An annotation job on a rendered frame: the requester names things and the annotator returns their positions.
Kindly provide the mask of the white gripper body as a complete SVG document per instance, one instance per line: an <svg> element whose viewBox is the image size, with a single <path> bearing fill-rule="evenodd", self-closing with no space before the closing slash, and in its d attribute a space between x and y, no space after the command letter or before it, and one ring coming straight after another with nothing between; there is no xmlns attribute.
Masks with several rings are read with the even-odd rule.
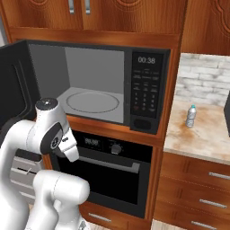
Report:
<svg viewBox="0 0 230 230"><path fill-rule="evenodd" d="M79 159L79 152L75 140L65 138L60 142L58 147L61 155L66 157L70 162L74 162Z"/></svg>

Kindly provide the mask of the microwave turntable plate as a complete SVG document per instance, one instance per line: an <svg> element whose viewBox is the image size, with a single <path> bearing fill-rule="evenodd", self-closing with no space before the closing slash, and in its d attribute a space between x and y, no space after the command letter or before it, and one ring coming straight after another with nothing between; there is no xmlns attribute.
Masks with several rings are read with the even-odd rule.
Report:
<svg viewBox="0 0 230 230"><path fill-rule="evenodd" d="M86 113L104 113L114 111L119 106L119 100L107 93L83 92L70 95L67 105L76 111Z"/></svg>

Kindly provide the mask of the black oven door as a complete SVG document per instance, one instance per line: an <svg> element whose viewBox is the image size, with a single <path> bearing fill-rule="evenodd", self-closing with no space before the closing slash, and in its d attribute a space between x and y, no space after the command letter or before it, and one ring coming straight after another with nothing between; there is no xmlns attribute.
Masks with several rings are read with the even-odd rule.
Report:
<svg viewBox="0 0 230 230"><path fill-rule="evenodd" d="M89 182L88 201L134 217L145 216L151 154L137 151L128 155L113 155L79 147L79 155L108 157L123 163L139 163L139 173L132 173L85 163L79 159L71 163L67 158L55 155L50 157L54 170L78 176Z"/></svg>

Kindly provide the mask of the black microwave door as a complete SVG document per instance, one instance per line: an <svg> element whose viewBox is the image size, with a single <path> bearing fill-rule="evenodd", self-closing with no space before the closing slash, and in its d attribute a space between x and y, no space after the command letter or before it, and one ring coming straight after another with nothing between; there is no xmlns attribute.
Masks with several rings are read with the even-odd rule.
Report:
<svg viewBox="0 0 230 230"><path fill-rule="evenodd" d="M0 47L0 130L13 117L34 119L39 99L28 42Z"/></svg>

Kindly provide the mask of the black microwave oven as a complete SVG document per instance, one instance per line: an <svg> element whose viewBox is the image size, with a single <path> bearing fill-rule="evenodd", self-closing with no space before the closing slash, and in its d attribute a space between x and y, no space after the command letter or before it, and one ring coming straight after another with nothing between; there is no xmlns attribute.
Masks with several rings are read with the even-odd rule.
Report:
<svg viewBox="0 0 230 230"><path fill-rule="evenodd" d="M40 96L56 98L68 115L96 119L155 134L164 105L170 51L98 44L29 42ZM119 100L114 111L71 109L75 93L107 93ZM151 104L157 106L151 110Z"/></svg>

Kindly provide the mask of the wooden cupboard door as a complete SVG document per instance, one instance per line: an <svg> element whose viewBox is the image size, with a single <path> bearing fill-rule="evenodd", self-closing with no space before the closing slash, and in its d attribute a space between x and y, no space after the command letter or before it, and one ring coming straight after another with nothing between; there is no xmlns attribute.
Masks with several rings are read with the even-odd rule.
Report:
<svg viewBox="0 0 230 230"><path fill-rule="evenodd" d="M68 0L0 0L10 27L81 30L81 0L74 0L70 14Z"/></svg>
<svg viewBox="0 0 230 230"><path fill-rule="evenodd" d="M82 15L85 30L177 34L188 0L90 0L91 13Z"/></svg>

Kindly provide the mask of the black oven knob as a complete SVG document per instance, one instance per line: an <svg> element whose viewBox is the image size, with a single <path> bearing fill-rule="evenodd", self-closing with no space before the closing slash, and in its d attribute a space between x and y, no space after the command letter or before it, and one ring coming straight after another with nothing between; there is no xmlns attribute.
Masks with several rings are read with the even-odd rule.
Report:
<svg viewBox="0 0 230 230"><path fill-rule="evenodd" d="M113 145L111 147L111 152L114 154L114 155L118 155L120 152L121 152L122 148L120 145Z"/></svg>

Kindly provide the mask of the grey drawer unit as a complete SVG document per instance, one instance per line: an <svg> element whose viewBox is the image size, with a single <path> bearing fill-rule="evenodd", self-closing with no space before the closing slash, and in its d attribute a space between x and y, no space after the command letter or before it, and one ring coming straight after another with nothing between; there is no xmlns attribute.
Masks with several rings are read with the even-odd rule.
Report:
<svg viewBox="0 0 230 230"><path fill-rule="evenodd" d="M10 179L13 186L23 195L28 204L33 205L35 191L33 180L38 171L44 169L41 155L21 149L16 151L11 168Z"/></svg>

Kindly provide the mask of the black built-in oven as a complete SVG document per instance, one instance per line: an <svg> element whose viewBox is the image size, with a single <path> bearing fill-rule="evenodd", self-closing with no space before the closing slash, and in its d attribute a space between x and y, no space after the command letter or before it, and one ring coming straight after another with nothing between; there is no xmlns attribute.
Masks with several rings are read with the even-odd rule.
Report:
<svg viewBox="0 0 230 230"><path fill-rule="evenodd" d="M53 169L87 180L90 202L144 217L153 148L80 131L74 137L79 159L52 155Z"/></svg>

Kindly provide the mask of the wooden drawer below oven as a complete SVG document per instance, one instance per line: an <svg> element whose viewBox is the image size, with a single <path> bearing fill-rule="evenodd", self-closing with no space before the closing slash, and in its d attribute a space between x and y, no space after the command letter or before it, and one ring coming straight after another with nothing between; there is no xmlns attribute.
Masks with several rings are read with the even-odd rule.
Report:
<svg viewBox="0 0 230 230"><path fill-rule="evenodd" d="M109 228L110 230L150 230L151 221L144 218L133 217L131 215L121 213L111 208L106 208L91 202L85 202L79 206L82 216L91 223L98 226ZM111 223L88 216L88 213L94 213L102 217L111 219Z"/></svg>

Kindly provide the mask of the wooden drawer front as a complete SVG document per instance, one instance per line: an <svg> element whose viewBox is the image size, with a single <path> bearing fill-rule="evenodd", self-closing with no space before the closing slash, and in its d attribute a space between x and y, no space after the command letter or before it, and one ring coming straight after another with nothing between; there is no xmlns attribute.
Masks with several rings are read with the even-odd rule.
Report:
<svg viewBox="0 0 230 230"><path fill-rule="evenodd" d="M158 185L157 198L161 201L195 208L211 215L230 219L230 192L224 190L216 190L208 186L162 176ZM200 203L199 199L221 203L227 205L227 208Z"/></svg>
<svg viewBox="0 0 230 230"><path fill-rule="evenodd" d="M216 227L217 230L230 230L230 220L161 200L155 203L154 219L187 230L209 230L195 226L190 221L210 225Z"/></svg>
<svg viewBox="0 0 230 230"><path fill-rule="evenodd" d="M230 176L230 165L213 163L183 155L164 153L161 174L230 192L230 181L209 176L208 172Z"/></svg>

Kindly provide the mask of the clear water bottle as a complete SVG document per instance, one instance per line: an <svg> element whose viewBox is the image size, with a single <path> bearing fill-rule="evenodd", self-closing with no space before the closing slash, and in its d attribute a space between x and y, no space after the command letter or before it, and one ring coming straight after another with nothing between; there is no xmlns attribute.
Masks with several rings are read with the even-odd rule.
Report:
<svg viewBox="0 0 230 230"><path fill-rule="evenodd" d="M188 113L187 113L187 119L185 121L185 124L188 128L192 128L193 125L194 125L194 120L196 118L196 114L197 114L197 111L196 111L196 106L194 104L192 104L188 110Z"/></svg>

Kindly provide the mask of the black countertop appliance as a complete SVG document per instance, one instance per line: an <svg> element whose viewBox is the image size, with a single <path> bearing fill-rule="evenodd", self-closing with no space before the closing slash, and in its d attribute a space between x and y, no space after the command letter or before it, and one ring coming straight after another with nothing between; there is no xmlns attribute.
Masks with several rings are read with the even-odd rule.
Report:
<svg viewBox="0 0 230 230"><path fill-rule="evenodd" d="M224 114L225 114L225 119L226 119L226 127L227 127L228 136L230 137L230 91L226 99L226 104L224 107Z"/></svg>

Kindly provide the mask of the carved wooden wall cupboard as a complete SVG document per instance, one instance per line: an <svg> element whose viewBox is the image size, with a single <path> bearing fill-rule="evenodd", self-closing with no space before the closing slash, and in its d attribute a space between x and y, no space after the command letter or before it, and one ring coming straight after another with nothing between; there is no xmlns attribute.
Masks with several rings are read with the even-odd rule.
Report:
<svg viewBox="0 0 230 230"><path fill-rule="evenodd" d="M183 53L230 56L230 0L189 0Z"/></svg>

